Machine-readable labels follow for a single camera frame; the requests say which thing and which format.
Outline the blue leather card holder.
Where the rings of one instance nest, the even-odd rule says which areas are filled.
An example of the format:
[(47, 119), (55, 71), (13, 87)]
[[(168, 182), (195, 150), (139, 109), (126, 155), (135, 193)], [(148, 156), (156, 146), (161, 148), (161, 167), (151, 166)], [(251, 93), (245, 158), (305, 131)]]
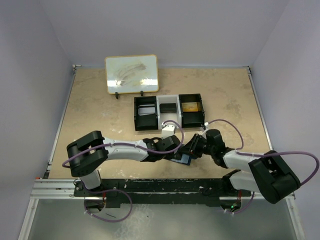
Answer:
[(184, 153), (176, 153), (172, 159), (170, 159), (171, 162), (182, 164), (189, 166), (191, 164), (192, 160), (195, 160), (195, 157), (192, 157), (190, 155), (184, 154)]

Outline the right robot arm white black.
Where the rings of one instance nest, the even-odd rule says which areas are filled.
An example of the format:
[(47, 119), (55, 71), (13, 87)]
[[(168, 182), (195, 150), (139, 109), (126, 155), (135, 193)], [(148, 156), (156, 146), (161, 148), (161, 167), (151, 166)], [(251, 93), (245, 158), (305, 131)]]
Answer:
[(222, 183), (222, 190), (228, 196), (246, 190), (260, 193), (269, 203), (276, 204), (301, 187), (297, 175), (276, 151), (262, 156), (241, 155), (226, 146), (217, 129), (208, 130), (205, 137), (195, 134), (180, 152), (193, 159), (209, 155), (216, 165), (235, 169), (224, 176), (226, 181)]

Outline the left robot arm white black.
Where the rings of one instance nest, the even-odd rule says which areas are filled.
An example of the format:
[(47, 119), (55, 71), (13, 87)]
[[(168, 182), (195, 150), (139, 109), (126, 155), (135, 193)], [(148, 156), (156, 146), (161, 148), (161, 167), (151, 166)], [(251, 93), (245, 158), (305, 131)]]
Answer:
[(171, 159), (182, 146), (184, 136), (175, 134), (165, 138), (144, 138), (138, 141), (120, 141), (104, 138), (101, 131), (92, 131), (70, 143), (66, 150), (68, 159), (62, 167), (69, 168), (71, 176), (79, 178), (91, 196), (103, 191), (98, 167), (110, 160), (134, 160), (154, 163)]

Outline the black card case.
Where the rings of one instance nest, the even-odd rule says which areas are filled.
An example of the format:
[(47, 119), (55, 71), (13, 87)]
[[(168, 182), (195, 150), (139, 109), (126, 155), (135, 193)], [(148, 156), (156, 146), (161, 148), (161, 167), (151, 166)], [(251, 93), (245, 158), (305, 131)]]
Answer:
[(161, 114), (176, 113), (177, 105), (176, 103), (161, 103), (159, 105), (159, 110)]

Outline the gold card in tray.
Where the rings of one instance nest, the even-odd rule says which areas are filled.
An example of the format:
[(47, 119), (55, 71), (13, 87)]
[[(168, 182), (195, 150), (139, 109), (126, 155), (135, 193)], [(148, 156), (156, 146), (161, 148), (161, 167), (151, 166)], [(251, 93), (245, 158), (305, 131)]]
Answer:
[(198, 102), (182, 102), (181, 106), (183, 112), (198, 112), (201, 110)]

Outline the white card in tray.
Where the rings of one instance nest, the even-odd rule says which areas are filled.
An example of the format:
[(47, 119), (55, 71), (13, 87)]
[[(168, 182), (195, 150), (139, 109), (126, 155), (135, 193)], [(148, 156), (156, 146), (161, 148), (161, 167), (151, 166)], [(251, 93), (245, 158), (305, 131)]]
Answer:
[(156, 113), (156, 109), (154, 104), (143, 104), (138, 106), (137, 112), (139, 116), (153, 115)]

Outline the white middle tray compartment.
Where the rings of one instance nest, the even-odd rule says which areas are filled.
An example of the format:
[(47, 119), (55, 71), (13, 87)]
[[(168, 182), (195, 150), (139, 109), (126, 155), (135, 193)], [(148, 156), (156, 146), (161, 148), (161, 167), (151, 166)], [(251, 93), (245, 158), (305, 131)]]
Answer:
[[(176, 110), (170, 110), (169, 112), (161, 112), (161, 104), (175, 104)], [(158, 129), (161, 130), (162, 123), (167, 120), (173, 120), (182, 127), (182, 111), (180, 107), (179, 95), (157, 95), (156, 96), (156, 110), (157, 110), (157, 122)]]

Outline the black right tray compartment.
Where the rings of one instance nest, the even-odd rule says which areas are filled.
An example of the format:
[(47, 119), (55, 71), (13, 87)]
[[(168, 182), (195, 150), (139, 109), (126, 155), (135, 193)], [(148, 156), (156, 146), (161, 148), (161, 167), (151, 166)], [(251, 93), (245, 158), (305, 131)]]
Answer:
[(200, 128), (205, 122), (205, 111), (200, 93), (179, 94), (182, 128)]

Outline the black tray compartment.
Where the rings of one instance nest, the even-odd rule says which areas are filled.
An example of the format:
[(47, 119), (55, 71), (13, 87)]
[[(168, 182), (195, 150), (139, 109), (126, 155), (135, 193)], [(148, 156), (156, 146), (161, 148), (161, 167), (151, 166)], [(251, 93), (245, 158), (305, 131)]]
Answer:
[(179, 94), (182, 128), (200, 128), (205, 122), (205, 111), (200, 93)]
[(134, 98), (134, 128), (136, 131), (158, 130), (157, 98), (155, 96)]

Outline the black left tray compartment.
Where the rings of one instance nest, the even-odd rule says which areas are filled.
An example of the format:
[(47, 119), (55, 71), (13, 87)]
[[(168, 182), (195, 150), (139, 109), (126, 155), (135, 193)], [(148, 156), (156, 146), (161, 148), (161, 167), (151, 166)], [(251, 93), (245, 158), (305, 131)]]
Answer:
[(134, 98), (134, 128), (136, 131), (158, 130), (157, 98), (155, 96)]

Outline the whiteboard with wooden frame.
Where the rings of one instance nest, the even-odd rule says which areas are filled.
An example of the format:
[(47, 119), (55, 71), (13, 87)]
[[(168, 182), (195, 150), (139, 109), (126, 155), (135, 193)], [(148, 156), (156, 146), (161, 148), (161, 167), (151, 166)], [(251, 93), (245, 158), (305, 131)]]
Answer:
[(159, 90), (158, 58), (155, 54), (108, 56), (104, 66), (110, 95)]

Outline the aluminium frame rail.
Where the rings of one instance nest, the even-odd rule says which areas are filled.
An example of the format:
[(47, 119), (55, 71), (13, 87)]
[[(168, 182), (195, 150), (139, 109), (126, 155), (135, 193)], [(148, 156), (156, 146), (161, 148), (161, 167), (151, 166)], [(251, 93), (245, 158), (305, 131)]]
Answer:
[(75, 186), (72, 179), (51, 179), (49, 178), (52, 169), (52, 162), (49, 161), (43, 177), (34, 180), (30, 193), (30, 199), (72, 199), (74, 197)]

